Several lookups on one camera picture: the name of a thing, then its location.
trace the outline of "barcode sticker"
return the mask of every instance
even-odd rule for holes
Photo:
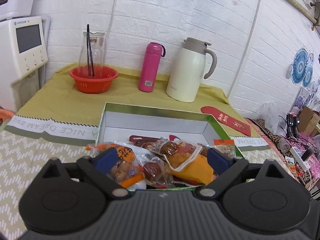
[[[146,80],[146,82],[145,82],[144,84],[145,84],[146,86],[151,87],[151,86],[152,86],[152,81]]]

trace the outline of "yellow tablecloth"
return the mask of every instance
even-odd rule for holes
[[[99,125],[105,102],[112,102],[190,112],[201,112],[202,106],[214,106],[235,119],[246,122],[232,108],[223,91],[216,87],[203,85],[194,102],[184,103],[165,93],[168,76],[158,75],[153,92],[146,93],[137,88],[137,71],[115,68],[120,74],[108,91],[102,94],[84,94],[76,89],[69,76],[69,71],[74,67],[76,65],[71,64],[57,71],[17,114],[40,119],[52,118],[58,122]],[[224,124],[221,125],[231,136],[244,136]],[[253,128],[251,133],[252,136],[258,136]]]

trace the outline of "supor logo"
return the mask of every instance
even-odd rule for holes
[[[20,22],[14,22],[14,25],[17,25],[17,24],[23,24],[23,23],[26,23],[27,21],[20,21]]]

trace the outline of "pink thermos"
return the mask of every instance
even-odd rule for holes
[[[152,92],[155,85],[160,58],[165,56],[163,45],[155,42],[148,44],[144,55],[138,88],[144,92]]]

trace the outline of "glass carafe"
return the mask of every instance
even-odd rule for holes
[[[83,43],[79,58],[78,76],[103,78],[104,33],[83,32]]]

